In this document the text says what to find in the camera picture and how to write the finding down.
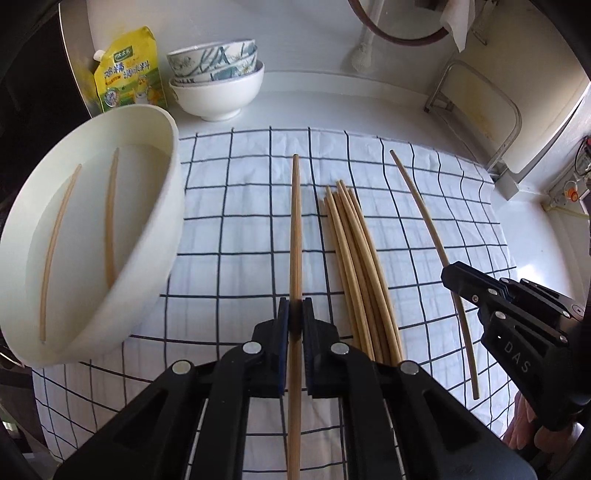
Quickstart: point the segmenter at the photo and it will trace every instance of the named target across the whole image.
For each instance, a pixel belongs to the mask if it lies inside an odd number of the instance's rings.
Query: blue patterned bowl
[[[166,58],[175,77],[193,77],[229,66],[255,51],[255,41],[247,39],[181,48],[167,53]]]
[[[228,80],[234,77],[248,75],[255,71],[256,50],[253,54],[240,59],[230,65],[224,65],[207,73],[200,73],[191,77],[174,77],[173,84],[178,86],[192,85],[194,83],[214,82],[216,80]]]

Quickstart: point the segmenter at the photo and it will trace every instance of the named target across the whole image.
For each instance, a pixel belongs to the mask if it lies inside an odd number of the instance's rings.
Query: metal rack
[[[511,132],[509,133],[509,136],[505,139],[505,141],[501,144],[501,146],[493,154],[491,159],[486,163],[486,170],[488,172],[490,172],[501,161],[505,152],[513,144],[513,142],[515,141],[515,139],[519,135],[519,132],[521,132],[521,125],[522,125],[521,112],[519,111],[519,108],[517,107],[515,102],[513,100],[511,100],[505,92],[503,92],[499,87],[497,87],[497,85],[492,83],[482,73],[480,73],[478,70],[476,70],[471,65],[468,65],[465,61],[452,60],[445,67],[445,69],[443,71],[443,75],[439,79],[439,82],[437,83],[437,87],[435,88],[435,91],[427,99],[427,103],[425,104],[425,108],[424,108],[424,110],[427,113],[429,113],[434,108],[439,108],[439,107],[435,106],[436,100],[443,100],[447,103],[445,110],[451,111],[453,109],[453,106],[454,106],[453,102],[441,93],[441,89],[443,88],[443,84],[445,83],[445,81],[449,75],[449,72],[452,70],[452,68],[454,68],[456,66],[460,66],[460,67],[465,68],[471,74],[473,74],[474,76],[476,76],[477,78],[482,80],[484,83],[486,83],[499,97],[501,97],[501,99],[505,103],[507,103],[511,107],[511,109],[513,110],[513,112],[515,114],[515,126],[513,127],[513,130],[511,130]]]

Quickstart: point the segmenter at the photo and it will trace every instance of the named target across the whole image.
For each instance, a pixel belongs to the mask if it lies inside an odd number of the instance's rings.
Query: wooden chopstick
[[[347,313],[350,318],[351,335],[353,336],[353,346],[355,348],[361,348],[359,343],[359,331],[357,330],[357,321],[355,320],[355,310],[353,309],[353,303],[351,301],[351,291],[349,288],[349,280],[347,279],[347,273],[345,272],[345,265],[343,264],[343,253],[340,250],[339,240],[336,238],[335,222],[330,213],[330,209],[324,205],[324,211],[328,216],[328,223],[330,225],[330,232],[333,238],[333,245],[335,246],[336,263],[339,269],[339,277],[343,284],[343,291],[345,292],[345,303],[347,305]]]
[[[423,216],[423,220],[427,225],[427,229],[429,230],[429,234],[431,235],[431,239],[433,240],[433,244],[435,245],[435,249],[439,255],[439,260],[441,261],[442,266],[446,267],[449,265],[449,259],[447,258],[447,254],[445,249],[443,248],[443,244],[441,239],[439,238],[439,234],[437,233],[437,229],[431,220],[431,216],[429,215],[429,211],[427,210],[427,206],[423,201],[423,197],[417,190],[417,186],[414,184],[412,178],[408,174],[406,168],[394,152],[394,150],[390,150],[390,155],[396,162],[398,166],[398,170],[402,174],[404,181],[406,182],[410,193],[413,195],[414,201],[417,204],[421,215]],[[466,318],[466,310],[464,310],[464,305],[462,304],[462,299],[457,293],[452,292],[452,299],[453,304],[457,310],[457,316],[460,320],[460,327],[462,329],[462,336],[464,337],[464,344],[466,345],[466,355],[468,357],[468,367],[470,369],[470,377],[472,382],[472,396],[474,400],[478,400],[480,398],[480,391],[478,388],[478,370],[476,369],[476,359],[474,358],[474,348],[472,346],[472,338],[470,337],[470,329],[468,327],[468,321]]]
[[[289,405],[287,435],[287,478],[300,477],[301,436],[301,193],[300,158],[293,156],[291,173],[291,237],[290,237],[290,341]]]
[[[374,353],[375,361],[383,364],[384,355],[382,354],[382,345],[379,340],[378,330],[376,328],[376,321],[374,315],[374,309],[372,308],[371,296],[369,294],[368,285],[365,281],[365,275],[363,273],[363,264],[359,259],[359,253],[353,233],[351,233],[351,227],[345,214],[345,207],[343,206],[343,200],[339,194],[333,196],[335,199],[336,209],[339,212],[340,221],[343,225],[343,231],[345,232],[345,238],[347,245],[349,245],[349,251],[351,253],[351,260],[353,261],[353,269],[359,282],[359,291],[361,292],[361,299],[363,301],[363,309],[365,310],[365,317],[369,329],[369,344]]]
[[[348,198],[343,199],[344,202],[351,202],[351,199],[349,198],[349,191],[345,188],[345,193],[346,196]],[[355,213],[355,219],[357,221],[357,224],[361,227],[361,221],[359,219],[359,215],[353,211]],[[365,283],[367,285],[371,285],[371,281],[369,279],[369,271],[368,271],[368,267],[371,268],[371,265],[366,265],[364,262],[362,262],[362,266],[361,266],[361,270],[362,270],[362,275],[365,279]],[[369,288],[368,289],[369,292],[369,302],[371,304],[371,308],[372,311],[374,313],[374,324],[375,324],[375,331],[376,331],[376,336],[377,338],[372,338],[374,345],[376,342],[379,342],[379,346],[381,348],[382,351],[382,358],[383,358],[383,362],[385,365],[393,365],[392,359],[390,358],[390,348],[388,345],[388,338],[386,337],[386,329],[384,328],[384,321],[389,322],[390,318],[388,318],[387,320],[383,320],[381,318],[380,312],[379,312],[379,307],[378,307],[378,300],[375,296],[375,292]]]
[[[113,153],[111,168],[109,170],[109,185],[105,207],[105,272],[107,286],[111,288],[117,278],[115,273],[115,253],[113,251],[113,215],[115,212],[115,188],[117,184],[117,168],[119,167],[119,147]]]
[[[384,298],[386,299],[386,305],[388,307],[388,311],[390,313],[390,321],[392,322],[392,327],[394,328],[394,335],[396,335],[396,340],[398,342],[398,350],[400,351],[401,359],[404,359],[404,350],[402,349],[402,339],[400,332],[398,330],[398,325],[396,324],[396,316],[394,314],[394,308],[392,306],[392,301],[390,299],[390,293],[388,290],[388,283],[386,282],[386,276],[384,275],[384,270],[382,269],[382,264],[379,261],[378,251],[375,248],[374,240],[369,233],[369,228],[367,223],[365,222],[365,217],[363,216],[363,212],[361,211],[361,205],[357,200],[357,197],[351,191],[351,189],[347,189],[347,193],[349,194],[349,199],[351,203],[353,203],[353,207],[355,208],[355,212],[357,213],[357,217],[359,219],[359,223],[361,224],[361,228],[365,234],[365,239],[367,240],[369,251],[371,252],[371,256],[374,259],[374,265],[376,272],[378,273],[378,278],[380,285],[382,286],[382,292],[384,294]]]
[[[345,188],[343,187],[342,183],[337,184],[337,188],[339,193],[343,199],[347,199],[347,194],[345,193]],[[398,341],[396,340],[396,335],[394,333],[394,328],[392,326],[392,322],[390,321],[390,315],[388,312],[388,306],[386,305],[386,299],[384,297],[384,292],[382,292],[382,287],[379,282],[378,274],[375,269],[374,259],[369,252],[369,248],[367,243],[365,242],[365,236],[361,227],[359,226],[356,215],[353,211],[353,206],[350,204],[349,200],[347,202],[343,202],[345,206],[345,212],[347,217],[349,218],[349,223],[353,230],[353,235],[359,247],[359,252],[361,254],[361,258],[366,265],[369,279],[371,281],[371,287],[374,291],[376,301],[378,303],[378,310],[379,315],[384,323],[384,329],[386,330],[386,337],[388,339],[388,347],[390,350],[390,358],[394,365],[398,365],[402,361],[402,356],[400,355],[400,351],[398,350]]]
[[[371,345],[371,339],[369,336],[369,328],[367,318],[365,316],[365,310],[363,308],[363,299],[361,298],[361,291],[359,289],[359,281],[357,275],[355,275],[355,268],[353,266],[353,260],[351,259],[351,252],[345,232],[343,230],[343,223],[339,217],[339,212],[336,209],[335,199],[333,198],[332,192],[329,187],[326,187],[326,205],[330,210],[331,218],[334,221],[335,234],[339,241],[340,250],[343,254],[343,266],[345,268],[347,281],[349,283],[349,289],[351,292],[351,302],[353,304],[353,310],[355,311],[355,321],[357,322],[357,329],[359,331],[359,344],[361,350],[367,354],[372,360],[374,357],[374,349]]]
[[[47,248],[47,256],[45,257],[45,268],[43,269],[43,282],[41,283],[41,307],[39,315],[39,338],[45,343],[47,340],[47,326],[46,326],[46,315],[47,315],[47,289],[49,287],[49,275],[51,273],[51,262],[53,261],[53,253],[56,250],[57,237],[60,234],[61,221],[64,219],[66,207],[72,190],[74,190],[74,184],[78,179],[82,165],[78,164],[74,173],[70,177],[70,183],[66,188],[64,197],[61,200],[60,209],[57,211],[56,222],[53,224],[53,230],[51,232],[51,238],[49,240],[49,247]]]

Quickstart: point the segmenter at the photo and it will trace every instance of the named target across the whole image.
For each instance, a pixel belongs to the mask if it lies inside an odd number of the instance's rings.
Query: screw
[[[188,373],[189,370],[191,370],[191,364],[186,360],[179,360],[173,365],[173,372],[177,375],[184,375]]]
[[[242,351],[249,355],[256,355],[262,350],[262,346],[259,342],[246,342],[242,345]]]
[[[330,351],[336,355],[347,355],[349,353],[349,345],[343,342],[336,342],[330,346]]]
[[[411,360],[406,360],[400,364],[400,371],[403,374],[416,375],[418,373],[418,365]]]

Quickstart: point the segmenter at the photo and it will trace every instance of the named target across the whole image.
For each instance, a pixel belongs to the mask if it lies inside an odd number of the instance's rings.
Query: paper towel
[[[474,0],[449,0],[441,14],[441,25],[453,35],[458,50],[466,48],[466,37],[474,22]]]

